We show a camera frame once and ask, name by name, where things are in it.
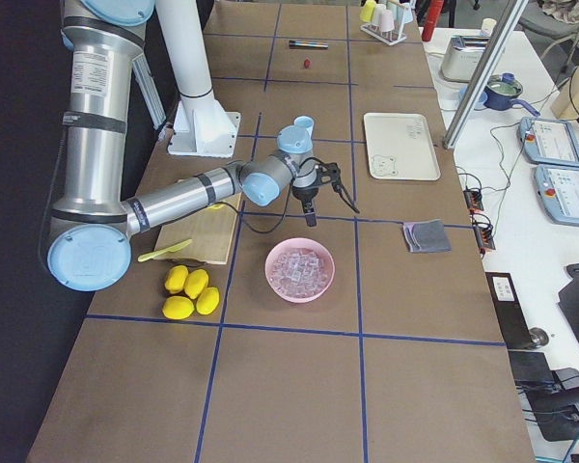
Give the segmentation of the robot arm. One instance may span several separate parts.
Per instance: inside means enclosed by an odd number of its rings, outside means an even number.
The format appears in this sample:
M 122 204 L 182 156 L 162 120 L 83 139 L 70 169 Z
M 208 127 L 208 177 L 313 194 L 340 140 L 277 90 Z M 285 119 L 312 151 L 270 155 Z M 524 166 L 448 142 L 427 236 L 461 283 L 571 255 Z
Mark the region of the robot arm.
M 243 193 L 266 206 L 283 191 L 301 202 L 309 226 L 314 199 L 330 185 L 348 196 L 339 167 L 313 154 L 314 123 L 283 128 L 262 161 L 232 159 L 240 116 L 216 99 L 198 7 L 193 1 L 65 1 L 62 37 L 72 53 L 69 108 L 61 150 L 63 196 L 50 209 L 46 265 L 62 285 L 96 291 L 131 263 L 130 238 Z M 147 76 L 148 20 L 156 16 L 179 90 L 173 140 L 180 155 L 219 157 L 225 165 L 149 194 L 121 196 L 130 84 L 137 81 L 155 122 L 162 104 Z

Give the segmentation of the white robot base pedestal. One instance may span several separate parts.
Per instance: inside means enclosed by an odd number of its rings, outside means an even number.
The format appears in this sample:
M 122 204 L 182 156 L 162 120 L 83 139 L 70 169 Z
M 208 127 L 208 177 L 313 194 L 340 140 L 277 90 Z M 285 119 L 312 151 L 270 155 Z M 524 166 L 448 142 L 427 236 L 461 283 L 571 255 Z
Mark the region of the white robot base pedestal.
M 196 3 L 162 0 L 155 9 L 180 98 L 168 151 L 232 157 L 240 115 L 225 111 L 214 95 Z

